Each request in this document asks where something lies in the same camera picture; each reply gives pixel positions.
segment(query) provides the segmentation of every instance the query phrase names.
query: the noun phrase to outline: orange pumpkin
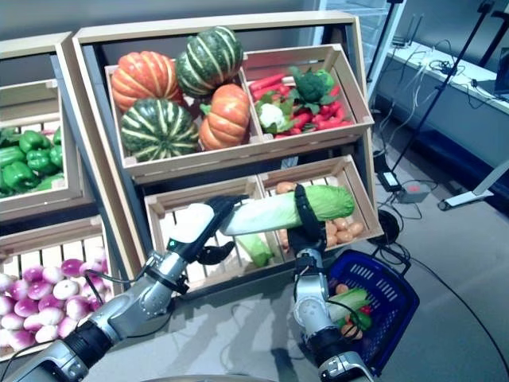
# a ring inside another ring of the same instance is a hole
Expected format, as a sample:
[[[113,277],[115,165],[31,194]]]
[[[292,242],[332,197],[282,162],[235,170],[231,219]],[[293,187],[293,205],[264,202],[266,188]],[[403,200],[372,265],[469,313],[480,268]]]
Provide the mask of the orange pumpkin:
[[[111,77],[113,99],[126,111],[137,99],[166,98],[182,103],[175,64],[156,52],[132,52],[120,57],[119,67]]]
[[[207,115],[200,127],[200,141],[205,150],[238,146],[249,123],[249,99],[235,84],[220,86],[212,96],[212,105],[203,107]]]

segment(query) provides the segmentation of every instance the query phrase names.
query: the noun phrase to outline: gray floor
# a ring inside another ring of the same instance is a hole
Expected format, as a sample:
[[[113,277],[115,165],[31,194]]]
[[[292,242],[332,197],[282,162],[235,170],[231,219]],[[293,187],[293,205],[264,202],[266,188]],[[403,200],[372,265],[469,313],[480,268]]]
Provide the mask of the gray floor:
[[[389,162],[396,155],[389,150]],[[438,210],[437,202],[450,195],[450,180],[416,154],[409,159],[398,170],[400,181],[432,177],[442,185],[420,204],[424,218],[405,222],[399,242],[464,297],[509,359],[509,220],[484,202]],[[385,200],[381,187],[378,191],[378,199]],[[412,206],[398,208],[415,214]],[[421,305],[378,380],[506,381],[492,344],[454,296],[417,265],[407,279]],[[162,332],[109,353],[86,380],[240,372],[281,382],[318,381],[316,369],[297,346],[290,309],[288,275],[199,298],[177,310]]]

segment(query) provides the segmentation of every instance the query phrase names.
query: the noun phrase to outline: green striped squash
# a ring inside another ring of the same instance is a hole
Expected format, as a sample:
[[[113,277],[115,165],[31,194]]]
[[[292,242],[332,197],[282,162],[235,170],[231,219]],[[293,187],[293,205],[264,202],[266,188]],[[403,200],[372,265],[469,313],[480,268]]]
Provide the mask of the green striped squash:
[[[166,99],[139,99],[121,120],[122,143],[138,162],[190,154],[198,128],[183,107]]]
[[[178,84],[192,97],[207,96],[237,74],[242,59],[243,48],[235,34],[215,26],[188,39],[175,65]]]

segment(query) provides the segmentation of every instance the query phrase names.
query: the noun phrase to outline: artificial vegetable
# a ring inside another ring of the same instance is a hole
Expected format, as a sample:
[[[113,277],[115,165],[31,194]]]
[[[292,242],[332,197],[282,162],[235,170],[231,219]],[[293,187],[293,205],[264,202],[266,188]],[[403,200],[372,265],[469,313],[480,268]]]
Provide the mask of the artificial vegetable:
[[[51,141],[41,133],[27,130],[19,138],[19,148],[25,154],[32,150],[49,149]]]
[[[25,154],[17,146],[0,149],[0,169],[13,162],[24,162]]]
[[[2,171],[6,185],[18,192],[25,192],[39,184],[39,178],[23,162],[14,162],[6,166]]]
[[[48,149],[29,151],[26,154],[26,164],[31,170],[37,171],[39,175],[51,175],[58,171],[58,167],[52,163],[49,156],[50,150]]]

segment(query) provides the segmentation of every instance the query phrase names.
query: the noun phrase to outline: black pole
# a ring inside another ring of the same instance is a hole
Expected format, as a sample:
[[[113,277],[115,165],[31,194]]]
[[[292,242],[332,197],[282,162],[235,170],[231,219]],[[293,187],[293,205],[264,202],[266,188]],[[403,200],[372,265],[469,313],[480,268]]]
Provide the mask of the black pole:
[[[496,10],[495,12],[492,13],[492,17],[501,18],[503,20],[503,24],[500,26],[499,31],[496,33],[495,38],[493,38],[493,41],[488,47],[488,50],[484,54],[483,58],[481,58],[479,61],[479,66],[482,66],[483,68],[486,66],[496,47],[499,46],[500,42],[503,39],[503,36],[509,29],[509,14],[506,14],[501,10]]]
[[[474,29],[473,31],[470,33],[470,36],[468,36],[468,40],[467,42],[465,42],[464,44],[464,47],[463,49],[461,50],[460,54],[458,55],[456,61],[454,61],[454,65],[453,67],[451,68],[451,70],[449,71],[449,74],[447,75],[447,77],[445,78],[444,82],[441,83],[440,87],[438,88],[438,92],[437,94],[434,96],[433,98],[433,101],[431,102],[431,104],[428,106],[428,110],[426,110],[426,113],[423,115],[422,119],[421,119],[421,122],[419,122],[418,126],[416,127],[416,129],[414,130],[414,133],[412,134],[410,140],[408,141],[408,143],[406,144],[406,146],[403,148],[401,154],[399,155],[398,159],[396,160],[396,163],[394,164],[394,166],[392,167],[392,171],[394,171],[396,169],[396,167],[398,167],[398,164],[400,163],[400,161],[403,159],[403,156],[405,155],[405,153],[408,151],[408,149],[410,148],[410,146],[412,146],[412,144],[414,143],[415,139],[418,137],[422,127],[424,126],[426,120],[428,119],[429,117],[429,114],[431,113],[431,111],[433,110],[433,108],[435,107],[435,105],[437,104],[437,101],[438,99],[440,98],[440,96],[442,95],[442,93],[444,92],[445,90],[445,87],[447,86],[447,84],[449,83],[449,80],[451,79],[451,77],[453,76],[453,73],[455,73],[457,71],[457,67],[458,67],[458,64],[460,63],[460,61],[463,59],[463,56],[464,54],[467,52],[467,49],[468,47],[470,46],[470,43],[472,42],[472,39],[474,38],[474,36],[476,35],[477,33],[477,30],[480,28],[480,25],[483,23],[483,20],[486,18],[486,15],[492,10],[492,7],[493,7],[493,1],[492,0],[489,0],[489,1],[486,1],[486,2],[483,2],[479,9],[477,10],[477,12],[480,12],[481,15],[479,16],[479,20],[477,20],[477,23],[476,23],[476,26],[474,26]]]

